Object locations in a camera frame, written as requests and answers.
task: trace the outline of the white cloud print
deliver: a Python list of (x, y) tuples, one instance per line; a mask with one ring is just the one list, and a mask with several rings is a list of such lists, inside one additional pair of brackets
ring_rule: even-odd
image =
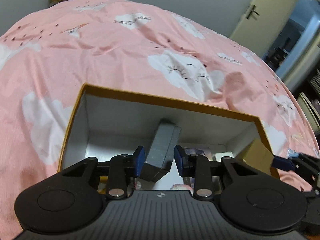
[(135, 28), (141, 27), (150, 20), (151, 18), (149, 16), (145, 16), (143, 13), (132, 13), (117, 15), (113, 22), (120, 23), (122, 26), (127, 27), (130, 30), (133, 30)]
[(261, 123), (263, 125), (264, 130), (267, 133), (267, 137), (268, 137), (273, 154), (279, 155), (284, 144), (287, 141), (287, 137), (285, 136), (285, 133), (282, 131), (278, 131), (272, 125), (269, 125), (264, 121), (261, 121)]
[(220, 95), (224, 84), (224, 74), (220, 70), (207, 72), (203, 64), (195, 57), (165, 50), (161, 55), (148, 57), (149, 64), (162, 72), (175, 87), (182, 88), (189, 96), (205, 102)]
[(24, 48), (33, 49), (36, 52), (41, 50), (40, 44), (27, 42), (25, 45), (20, 46), (18, 49), (11, 50), (8, 46), (0, 44), (0, 70), (4, 67), (5, 63), (22, 51)]
[(177, 22), (180, 24), (180, 26), (182, 28), (184, 28), (187, 32), (191, 33), (193, 36), (200, 38), (200, 39), (204, 39), (203, 34), (198, 31), (191, 22), (188, 22), (187, 20), (185, 20), (184, 18), (182, 18), (181, 16), (178, 15), (174, 15), (172, 14), (172, 16), (177, 20)]
[(280, 116), (283, 118), (285, 123), (291, 127), (293, 120), (296, 119), (297, 110), (291, 99), (287, 96), (280, 95), (279, 97), (273, 96), (273, 100), (278, 106)]
[(254, 53), (253, 52), (242, 52), (241, 56), (244, 57), (248, 62), (253, 62), (255, 63), (258, 67), (260, 67), (260, 63), (257, 62), (254, 58), (253, 58)]
[(100, 11), (105, 6), (106, 6), (105, 3), (99, 3), (96, 5), (77, 6), (76, 8), (73, 8), (73, 10), (79, 11), (79, 12), (88, 11), (88, 10)]
[(39, 159), (46, 165), (54, 164), (60, 156), (72, 107), (63, 108), (59, 100), (47, 97), (39, 100), (31, 92), (22, 100), (22, 111), (25, 120), (33, 123), (30, 137)]
[(229, 62), (237, 64), (237, 65), (242, 65), (242, 63), (240, 61), (237, 61), (233, 57), (230, 57), (224, 53), (217, 53), (217, 55), (219, 56), (219, 58), (223, 58), (226, 61), (229, 61)]

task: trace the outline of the circular pad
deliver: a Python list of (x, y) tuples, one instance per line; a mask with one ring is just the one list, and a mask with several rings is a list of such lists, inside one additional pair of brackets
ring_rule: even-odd
[(61, 234), (82, 228), (103, 208), (100, 194), (81, 178), (54, 176), (23, 191), (14, 209), (24, 230)]
[(270, 188), (254, 189), (247, 194), (247, 199), (252, 206), (261, 209), (275, 209), (284, 202), (283, 195)]
[(245, 176), (221, 193), (220, 209), (241, 228), (278, 233), (300, 223), (307, 200), (294, 187), (267, 175)]
[(47, 211), (62, 211), (72, 206), (75, 197), (66, 190), (50, 190), (38, 198), (38, 205)]

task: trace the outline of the ribbed surface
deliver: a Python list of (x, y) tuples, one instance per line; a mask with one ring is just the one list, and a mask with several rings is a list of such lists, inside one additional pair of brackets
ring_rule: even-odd
[(188, 191), (139, 191), (123, 201), (112, 201), (91, 225), (60, 236), (24, 232), (18, 240), (301, 240), (297, 232), (255, 236), (228, 224), (210, 202), (192, 198)]

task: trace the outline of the open box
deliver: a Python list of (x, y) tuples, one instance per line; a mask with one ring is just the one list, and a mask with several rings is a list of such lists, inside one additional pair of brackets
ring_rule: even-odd
[[(272, 152), (258, 117), (213, 106), (84, 84), (71, 114), (58, 171), (95, 156), (99, 162), (119, 154), (148, 151), (161, 119), (181, 127), (179, 144), (210, 148), (236, 156), (255, 138)], [(275, 169), (271, 174), (279, 178)], [(169, 190), (183, 184), (176, 164), (158, 182), (141, 181), (142, 189)]]

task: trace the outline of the bed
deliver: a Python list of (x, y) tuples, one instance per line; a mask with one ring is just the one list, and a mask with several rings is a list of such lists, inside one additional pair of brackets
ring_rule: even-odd
[[(85, 82), (256, 115), (275, 155), (319, 158), (296, 100), (248, 49), (152, 5), (66, 1), (24, 17), (0, 37), (0, 239), (21, 231), (17, 195), (57, 171)], [(311, 189), (294, 173), (280, 176)]]

